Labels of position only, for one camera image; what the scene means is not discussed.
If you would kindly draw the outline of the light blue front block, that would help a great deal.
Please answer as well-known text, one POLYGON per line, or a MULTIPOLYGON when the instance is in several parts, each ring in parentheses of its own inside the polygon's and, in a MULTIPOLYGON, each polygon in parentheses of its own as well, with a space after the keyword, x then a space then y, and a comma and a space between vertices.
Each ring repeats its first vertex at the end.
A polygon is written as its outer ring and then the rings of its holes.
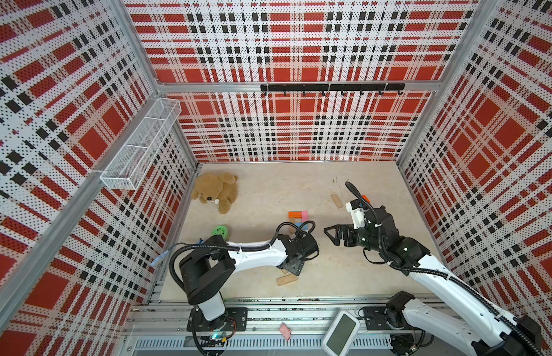
POLYGON ((301 231, 308 231, 310 226, 311 226, 311 223, 310 223, 309 221, 306 221, 306 222, 302 223, 302 224, 299 226, 299 229, 300 229, 301 231))

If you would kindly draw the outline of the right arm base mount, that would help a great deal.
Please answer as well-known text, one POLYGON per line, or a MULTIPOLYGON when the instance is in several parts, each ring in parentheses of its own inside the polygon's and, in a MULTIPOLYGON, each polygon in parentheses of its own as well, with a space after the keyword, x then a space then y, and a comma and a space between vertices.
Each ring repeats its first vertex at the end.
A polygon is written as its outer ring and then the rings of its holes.
POLYGON ((391 352, 394 355, 414 355, 418 350, 429 347, 435 337, 422 329, 410 326, 387 307, 364 306, 357 312, 368 331, 394 331, 390 337, 391 352))

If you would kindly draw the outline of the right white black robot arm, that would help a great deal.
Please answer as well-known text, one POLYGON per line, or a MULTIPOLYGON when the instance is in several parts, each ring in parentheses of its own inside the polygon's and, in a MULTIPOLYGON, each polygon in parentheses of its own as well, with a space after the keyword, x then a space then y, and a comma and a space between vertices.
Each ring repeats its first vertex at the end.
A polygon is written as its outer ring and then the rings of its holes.
POLYGON ((386 307, 393 329, 406 325, 421 329, 466 355, 541 355, 539 323, 527 315, 516 317, 485 298, 422 243, 400 235, 384 206, 373 207, 351 182, 345 186, 355 197, 346 205, 352 223, 325 228, 329 239, 336 246, 377 252, 381 265, 420 283, 457 314, 450 317, 400 291, 386 307))

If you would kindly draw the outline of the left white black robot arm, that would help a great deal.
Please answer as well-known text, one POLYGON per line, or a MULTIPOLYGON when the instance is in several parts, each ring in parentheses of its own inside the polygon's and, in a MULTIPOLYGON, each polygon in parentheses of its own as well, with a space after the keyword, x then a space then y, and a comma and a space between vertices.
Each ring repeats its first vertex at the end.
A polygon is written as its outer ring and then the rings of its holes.
POLYGON ((232 243, 217 234, 199 244, 187 244, 170 254, 168 271, 185 293, 190 313, 189 331, 246 329, 247 309, 228 309, 221 289, 234 274, 274 267, 298 277, 304 264, 319 255, 311 220, 295 225, 282 222, 270 240, 232 243))

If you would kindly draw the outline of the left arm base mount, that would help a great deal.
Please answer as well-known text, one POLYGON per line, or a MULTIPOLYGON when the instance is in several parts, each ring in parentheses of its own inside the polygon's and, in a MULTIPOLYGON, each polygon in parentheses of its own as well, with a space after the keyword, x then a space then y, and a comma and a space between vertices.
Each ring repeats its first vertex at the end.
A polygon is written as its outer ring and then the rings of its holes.
POLYGON ((248 308, 228 308, 213 321, 206 320, 201 309, 194 308, 189 315, 187 331, 201 355, 222 355, 236 332, 244 332, 248 322, 248 308))

